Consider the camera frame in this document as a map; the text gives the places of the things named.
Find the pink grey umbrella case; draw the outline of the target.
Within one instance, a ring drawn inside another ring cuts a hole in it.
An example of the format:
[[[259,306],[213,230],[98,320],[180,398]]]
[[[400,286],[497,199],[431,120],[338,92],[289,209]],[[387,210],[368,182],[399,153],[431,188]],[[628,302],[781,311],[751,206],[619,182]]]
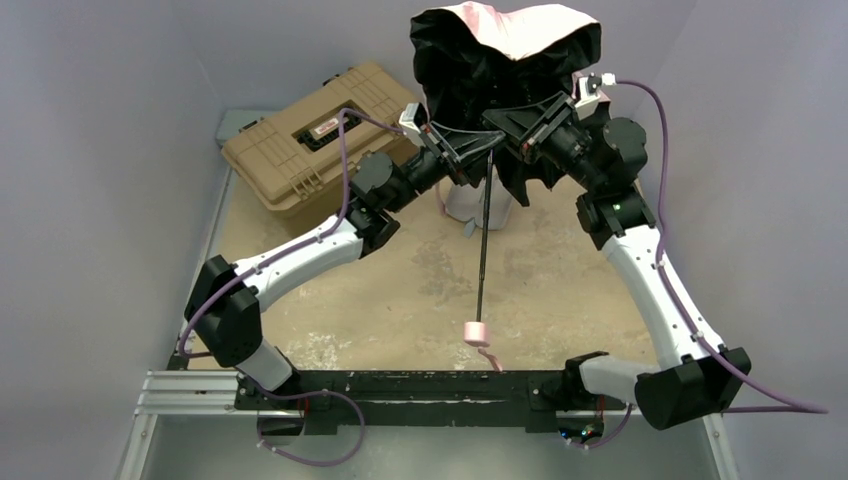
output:
[[[486,184],[478,187],[452,185],[444,198],[444,211],[451,218],[462,222],[464,235],[470,237],[484,225],[484,201]],[[504,187],[498,175],[494,176],[489,209],[489,230],[502,230],[508,221],[515,200]]]

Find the pink umbrella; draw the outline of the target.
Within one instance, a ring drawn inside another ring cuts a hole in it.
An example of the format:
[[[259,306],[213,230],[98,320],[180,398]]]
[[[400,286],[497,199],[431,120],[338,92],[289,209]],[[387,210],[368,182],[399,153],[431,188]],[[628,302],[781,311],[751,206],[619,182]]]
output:
[[[478,131],[486,110],[573,93],[576,73],[601,58],[602,34],[599,20],[558,3],[432,7],[410,20],[413,75],[431,120]]]

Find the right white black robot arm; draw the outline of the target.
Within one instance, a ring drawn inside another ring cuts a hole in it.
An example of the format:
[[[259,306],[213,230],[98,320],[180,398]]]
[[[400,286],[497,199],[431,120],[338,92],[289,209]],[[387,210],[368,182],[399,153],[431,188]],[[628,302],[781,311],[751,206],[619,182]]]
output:
[[[581,118],[564,93],[521,107],[489,109],[483,124],[505,135],[517,164],[544,166],[584,188],[577,216],[628,288],[648,329],[657,366],[606,352],[572,358],[561,389],[573,399],[606,396],[638,408],[657,430],[728,411],[751,360],[730,349],[703,319],[660,248],[661,230],[636,178],[647,137],[636,122],[604,108]]]

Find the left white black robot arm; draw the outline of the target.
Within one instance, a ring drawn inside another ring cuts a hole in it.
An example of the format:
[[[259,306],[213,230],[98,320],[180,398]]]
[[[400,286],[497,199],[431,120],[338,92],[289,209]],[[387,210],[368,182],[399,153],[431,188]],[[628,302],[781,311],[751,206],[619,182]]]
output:
[[[423,148],[402,165],[383,152],[364,156],[344,184],[342,206],[319,226],[247,259],[207,260],[185,308],[187,330],[220,366],[269,392],[288,388],[296,369],[265,339],[262,314],[293,289],[382,248],[400,227],[393,214],[441,180],[481,180],[504,139],[501,131],[433,124],[425,129]]]

